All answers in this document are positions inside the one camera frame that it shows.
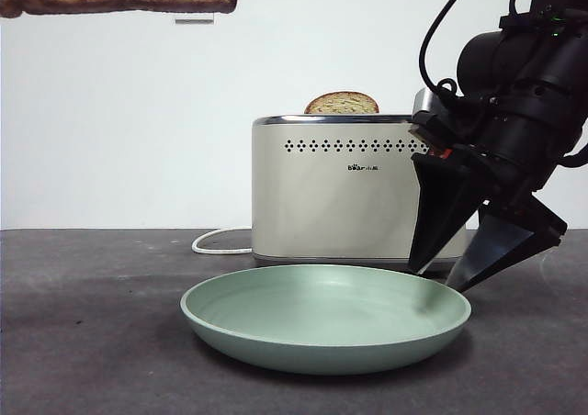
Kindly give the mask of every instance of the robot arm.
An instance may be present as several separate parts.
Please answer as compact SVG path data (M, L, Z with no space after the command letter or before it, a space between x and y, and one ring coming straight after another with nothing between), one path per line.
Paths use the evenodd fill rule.
M409 265L425 266L478 210L478 232L447 279L461 291L560 243L566 223L533 192L557 165L588 163L588 148L566 156L588 118L588 0L533 0L524 14L511 0L500 28L462 51L463 96L426 75L432 31L421 56L429 89L417 96L413 134L432 151L413 156L421 196Z

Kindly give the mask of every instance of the green plate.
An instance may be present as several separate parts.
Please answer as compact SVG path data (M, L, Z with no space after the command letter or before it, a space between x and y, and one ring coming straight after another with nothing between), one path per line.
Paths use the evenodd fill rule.
M435 281L346 265L268 266L221 275L180 302L213 348L252 365L315 375L378 372L450 343L469 302Z

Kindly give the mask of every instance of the toaster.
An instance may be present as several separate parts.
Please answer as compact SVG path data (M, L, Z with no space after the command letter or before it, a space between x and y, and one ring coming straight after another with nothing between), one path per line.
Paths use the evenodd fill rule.
M410 116L259 118L252 143L252 251L264 264L359 264L403 271L419 183L411 155L427 146ZM465 228L429 269L448 269Z

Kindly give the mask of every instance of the white backdrop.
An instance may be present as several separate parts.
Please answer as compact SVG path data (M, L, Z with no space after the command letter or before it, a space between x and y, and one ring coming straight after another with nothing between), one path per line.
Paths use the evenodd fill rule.
M3 228L248 225L254 119L338 89L410 112L445 1L239 0L210 26L143 12L2 20ZM430 48L435 80L507 3L457 3ZM586 182L558 170L540 197L585 227Z

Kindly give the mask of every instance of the gray table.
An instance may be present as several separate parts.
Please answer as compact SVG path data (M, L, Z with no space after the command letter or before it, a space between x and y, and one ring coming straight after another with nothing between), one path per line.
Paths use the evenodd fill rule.
M201 342L182 293L254 266L195 255L201 232L3 232L2 413L588 413L586 230L468 291L471 320L441 353L348 377L267 371Z

